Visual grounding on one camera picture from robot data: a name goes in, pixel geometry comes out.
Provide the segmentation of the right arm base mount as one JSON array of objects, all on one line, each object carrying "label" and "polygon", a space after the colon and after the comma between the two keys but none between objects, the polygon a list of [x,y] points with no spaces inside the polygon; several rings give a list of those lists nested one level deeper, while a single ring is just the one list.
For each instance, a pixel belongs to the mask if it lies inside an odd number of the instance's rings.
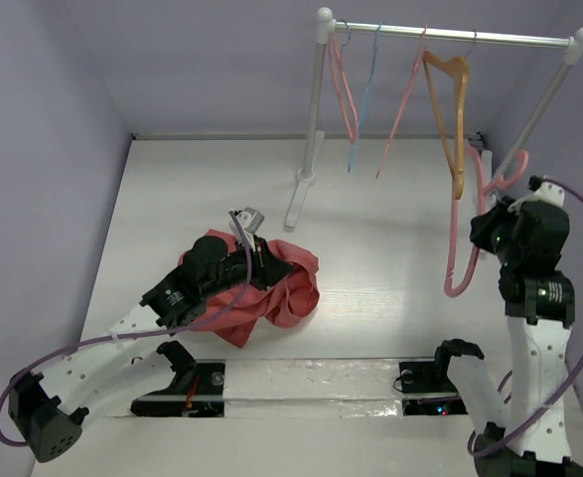
[{"label": "right arm base mount", "polygon": [[467,414],[456,387],[431,360],[400,362],[393,389],[401,395],[404,416]]}]

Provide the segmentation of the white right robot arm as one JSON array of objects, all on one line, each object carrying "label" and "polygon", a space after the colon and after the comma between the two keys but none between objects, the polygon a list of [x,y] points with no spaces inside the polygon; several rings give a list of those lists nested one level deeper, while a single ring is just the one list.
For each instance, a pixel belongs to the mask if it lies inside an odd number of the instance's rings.
[{"label": "white right robot arm", "polygon": [[494,386],[473,343],[444,341],[430,366],[440,389],[456,388],[470,417],[480,476],[583,476],[569,444],[564,353],[575,321],[572,282],[556,266],[570,231],[564,209],[505,197],[471,221],[470,240],[495,255],[511,344],[511,390]]}]

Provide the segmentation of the thick pink plastic hanger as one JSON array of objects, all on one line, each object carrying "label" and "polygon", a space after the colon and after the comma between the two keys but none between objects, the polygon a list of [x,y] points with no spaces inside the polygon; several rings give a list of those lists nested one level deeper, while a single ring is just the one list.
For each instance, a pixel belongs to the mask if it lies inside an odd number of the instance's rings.
[{"label": "thick pink plastic hanger", "polygon": [[[468,146],[467,150],[472,157],[476,174],[476,210],[479,215],[482,215],[486,211],[486,197],[490,193],[494,191],[504,191],[520,180],[527,169],[529,154],[524,149],[517,150],[513,155],[513,159],[517,164],[516,171],[508,178],[506,178],[504,175],[498,175],[495,176],[489,183],[486,183],[486,175],[479,152],[472,146]],[[454,285],[453,279],[458,246],[459,204],[459,199],[451,200],[448,257],[444,279],[444,293],[450,298],[460,296],[468,288],[473,279],[480,254],[479,249],[473,245],[463,278],[458,285]]]}]

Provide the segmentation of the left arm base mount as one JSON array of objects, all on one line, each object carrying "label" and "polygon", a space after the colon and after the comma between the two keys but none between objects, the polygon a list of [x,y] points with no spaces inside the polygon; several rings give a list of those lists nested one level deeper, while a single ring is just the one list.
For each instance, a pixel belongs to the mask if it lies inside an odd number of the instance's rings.
[{"label": "left arm base mount", "polygon": [[178,341],[162,343],[157,352],[169,363],[172,380],[163,389],[135,399],[137,417],[223,417],[225,362],[197,362]]}]

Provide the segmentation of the red t shirt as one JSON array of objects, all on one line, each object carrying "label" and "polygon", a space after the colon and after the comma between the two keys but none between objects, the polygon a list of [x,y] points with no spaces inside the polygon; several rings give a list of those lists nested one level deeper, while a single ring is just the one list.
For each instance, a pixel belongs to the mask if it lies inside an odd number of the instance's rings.
[{"label": "red t shirt", "polygon": [[268,246],[279,259],[291,263],[294,271],[269,290],[251,286],[230,310],[223,310],[243,288],[241,284],[208,300],[207,311],[194,322],[194,332],[213,332],[237,348],[243,347],[258,319],[278,328],[293,328],[308,317],[320,300],[317,273],[319,259],[311,251],[281,239]]}]

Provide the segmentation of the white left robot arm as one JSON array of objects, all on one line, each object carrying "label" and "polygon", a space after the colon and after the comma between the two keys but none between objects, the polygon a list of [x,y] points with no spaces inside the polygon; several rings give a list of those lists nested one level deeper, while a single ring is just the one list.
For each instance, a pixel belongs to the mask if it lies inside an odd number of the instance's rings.
[{"label": "white left robot arm", "polygon": [[105,335],[56,350],[18,372],[3,398],[8,415],[39,463],[76,444],[94,420],[152,393],[149,378],[180,393],[196,360],[176,334],[226,316],[250,289],[268,292],[295,270],[253,235],[234,247],[199,238],[182,261]]}]

